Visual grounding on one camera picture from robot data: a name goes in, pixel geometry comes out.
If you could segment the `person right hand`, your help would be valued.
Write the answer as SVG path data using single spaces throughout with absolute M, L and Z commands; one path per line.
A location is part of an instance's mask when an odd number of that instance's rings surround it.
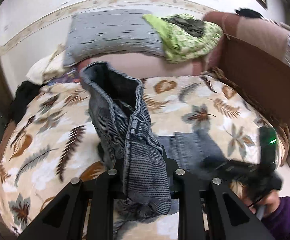
M 253 204 L 253 201 L 251 200 L 251 198 L 249 198 L 248 193 L 248 189 L 244 188 L 241 200 L 254 214 L 256 214 L 258 210 L 263 206 L 262 218 L 266 218 L 271 213 L 274 213 L 274 211 L 276 211 L 280 205 L 279 191 L 277 190 L 272 190 L 256 204 Z

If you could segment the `purple sleeve forearm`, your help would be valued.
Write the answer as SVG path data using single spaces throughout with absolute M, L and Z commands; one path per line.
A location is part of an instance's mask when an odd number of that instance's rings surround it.
M 280 197 L 276 211 L 261 222 L 275 239 L 290 239 L 290 197 Z

